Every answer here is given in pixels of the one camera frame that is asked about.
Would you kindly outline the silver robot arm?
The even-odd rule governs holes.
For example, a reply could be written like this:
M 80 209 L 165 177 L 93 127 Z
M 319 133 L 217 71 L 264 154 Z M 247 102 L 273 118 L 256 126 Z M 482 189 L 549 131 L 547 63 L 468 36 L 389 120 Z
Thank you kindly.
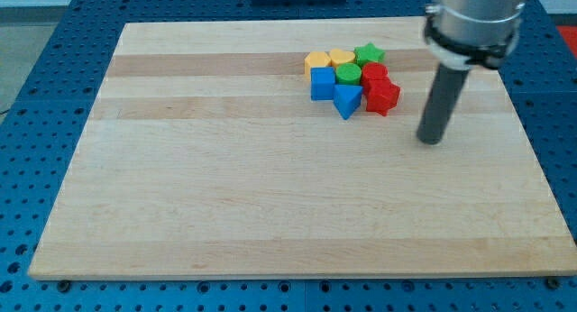
M 424 39 L 447 68 L 498 69 L 517 46 L 526 0 L 432 0 Z

